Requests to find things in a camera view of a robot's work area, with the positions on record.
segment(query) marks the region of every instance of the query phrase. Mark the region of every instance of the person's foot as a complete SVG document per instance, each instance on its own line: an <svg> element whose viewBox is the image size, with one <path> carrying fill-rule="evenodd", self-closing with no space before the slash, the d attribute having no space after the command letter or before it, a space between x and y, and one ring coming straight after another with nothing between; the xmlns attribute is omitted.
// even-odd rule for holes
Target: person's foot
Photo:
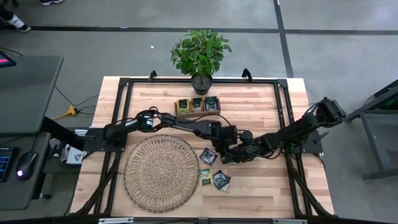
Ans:
<svg viewBox="0 0 398 224"><path fill-rule="evenodd" d="M40 0L43 6L49 6L51 3L58 4L63 2L64 0Z"/></svg>
<svg viewBox="0 0 398 224"><path fill-rule="evenodd" d="M30 31L30 26L22 22L16 15L8 21L8 23L14 26L18 31L21 32L28 32Z"/></svg>

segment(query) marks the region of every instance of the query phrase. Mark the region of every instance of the woven basket tray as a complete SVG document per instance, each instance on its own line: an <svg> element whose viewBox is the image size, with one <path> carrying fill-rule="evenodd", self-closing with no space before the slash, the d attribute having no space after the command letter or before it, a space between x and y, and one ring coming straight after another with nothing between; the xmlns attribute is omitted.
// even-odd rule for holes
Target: woven basket tray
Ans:
<svg viewBox="0 0 398 224"><path fill-rule="evenodd" d="M156 135L132 150L124 167L123 185L139 208L168 212L195 193L199 170L197 155L187 142L175 136Z"/></svg>

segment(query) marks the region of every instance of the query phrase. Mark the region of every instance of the wooden tabletop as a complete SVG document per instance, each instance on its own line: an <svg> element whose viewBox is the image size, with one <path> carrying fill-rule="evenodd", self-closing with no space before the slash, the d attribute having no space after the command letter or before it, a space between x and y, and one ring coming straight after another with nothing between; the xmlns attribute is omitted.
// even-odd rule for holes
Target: wooden tabletop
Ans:
<svg viewBox="0 0 398 224"><path fill-rule="evenodd" d="M104 77L99 93L93 127L102 128L111 122L118 83L120 77ZM308 98L302 78L287 79L294 118L299 119L308 108ZM285 99L282 90L282 102ZM209 96L217 96L221 103L221 115L238 129L248 129L254 137L280 129L276 110L274 87L270 84L213 84ZM174 102L195 97L189 83L136 83L132 89L128 117L158 107L162 113L174 114ZM121 118L126 90L123 93L119 119ZM207 119L221 121L216 116ZM251 162L240 164L222 164L219 159L210 167L200 161L200 168L211 168L213 173L222 170L232 177L232 186L228 194L217 190L215 186L198 186L194 196L182 207L167 213L152 214L137 208L127 197L122 184L124 163L134 146L141 140L154 134L173 134L186 140L199 156L205 147L213 149L211 142L200 139L194 134L167 128L157 133L130 133L126 151L122 153L118 181L113 201L112 216L130 217L212 217L212 218L290 218L294 217L289 180L284 155L277 159L255 158ZM83 161L71 212L77 211L88 200L98 186L103 152L94 152ZM333 213L322 163L313 155L303 155L303 164L307 184L318 201ZM304 212L303 197L298 190L300 207ZM106 205L108 188L103 197L103 210Z"/></svg>

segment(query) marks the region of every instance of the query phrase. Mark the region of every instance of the black metal frame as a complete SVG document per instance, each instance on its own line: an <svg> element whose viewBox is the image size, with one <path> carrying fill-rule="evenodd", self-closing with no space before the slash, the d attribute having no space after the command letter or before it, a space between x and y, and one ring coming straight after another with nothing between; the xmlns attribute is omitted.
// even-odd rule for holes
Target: black metal frame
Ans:
<svg viewBox="0 0 398 224"><path fill-rule="evenodd" d="M371 128L369 127L369 119L367 115L398 113L398 110L378 110L380 106L383 106L389 101L398 98L398 80L379 90L371 97L375 97L375 99L373 99L369 103L366 103L365 105L360 107L360 109L357 109L345 118L345 121L347 123L352 122L352 120L354 120L355 118L361 118L371 150L376 159L377 168L380 170L379 172L364 175L363 179L365 181L398 176L398 169L394 169L393 165L391 164L387 150L377 147L374 140L375 137L372 133Z"/></svg>
<svg viewBox="0 0 398 224"><path fill-rule="evenodd" d="M134 83L190 83L189 78L156 78L157 74L155 71L152 71L150 74L149 78L120 78L119 80L119 86L118 86L118 92L116 95L116 101L115 101L115 106L114 106L114 111L113 111L113 117L112 117L112 122L116 122L118 118L118 113L120 109L120 104L121 104L121 96L123 89L127 87L127 94L126 94L126 99L124 102L124 108L123 108L123 115L121 119L126 119L127 114L129 111L129 105L130 105L130 100L131 100L131 93L132 93L132 88ZM230 78L214 78L213 83L261 83L261 84L271 84L274 87L275 91L275 98L276 98L276 103L277 103L277 110L278 110L278 115L279 115L279 123L280 123L280 128L285 127L285 120L284 120L284 112L282 108L282 100L281 100L281 95L280 95L280 88L283 89L285 100L286 100L286 105L287 105L287 116L289 117L289 122L293 123L294 122L294 117L293 117L293 111L292 111L292 104L290 101L290 95L289 95L289 87L287 84L286 79L253 79L250 71L248 69L244 69L243 78L237 78L237 79L230 79ZM103 197L103 190L110 180L110 188L108 192L108 201L106 203L106 208L104 210L105 214L110 215L112 211L112 206L113 206L113 198L114 198L114 191L116 187L116 179L118 178L117 172L119 168L119 163L120 163L120 157L121 157L121 152L115 152L115 158L112 164L112 167L110 168L109 171L109 161L111 157L112 152L105 152L105 157L104 157L104 162L103 162L103 167L101 170L101 177L99 181L99 186L94 192L94 194L91 196L89 201L86 202L86 204L83 206L83 208L75 213L76 214L88 214L90 211L91 207L93 206L95 202L95 207L94 207L94 214L99 214L101 213L101 202L102 202L102 197ZM286 163L287 164L292 164L292 158L290 154L286 153L285 154L286 158ZM304 174L304 168L303 168L303 162L302 158L300 156L297 156L297 167L298 167L298 175L302 179L303 185L306 186L305 182L305 174ZM291 169L288 169L288 175L289 175L289 184L290 184L290 191L291 191L291 196L292 196L292 203L294 207L294 214L295 217L298 217L302 215L303 213L301 212L300 205L299 205L299 200L297 196L297 189L295 187L295 179L293 171ZM304 194L304 202L305 202L305 214L311 215L312 214L312 209L310 205L309 199L305 196Z"/></svg>

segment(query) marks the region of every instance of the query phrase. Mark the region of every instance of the concrete floor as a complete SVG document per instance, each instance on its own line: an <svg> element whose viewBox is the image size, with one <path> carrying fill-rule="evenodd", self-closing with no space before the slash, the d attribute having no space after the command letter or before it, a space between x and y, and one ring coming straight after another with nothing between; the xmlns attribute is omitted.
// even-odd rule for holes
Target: concrete floor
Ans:
<svg viewBox="0 0 398 224"><path fill-rule="evenodd" d="M398 0L280 0L286 29L397 30ZM17 15L32 26L107 26L277 29L272 0L65 0L42 7L21 1ZM21 34L0 30L0 47L24 55L63 55L57 86L72 102L99 92L109 75L179 75L169 62L181 32L61 32ZM287 77L279 34L225 33L233 53L216 76L238 77L244 68L255 77ZM324 96L347 112L397 79L398 35L286 35L294 77L304 78L314 103ZM87 103L94 105L96 100ZM54 92L47 116L66 111ZM89 126L91 116L65 118L65 126ZM323 140L326 174L335 213L345 218L398 222L398 178L364 183L377 171L359 120L328 130ZM76 176L53 177L48 190L59 195L23 212L1 212L0 220L63 215Z"/></svg>

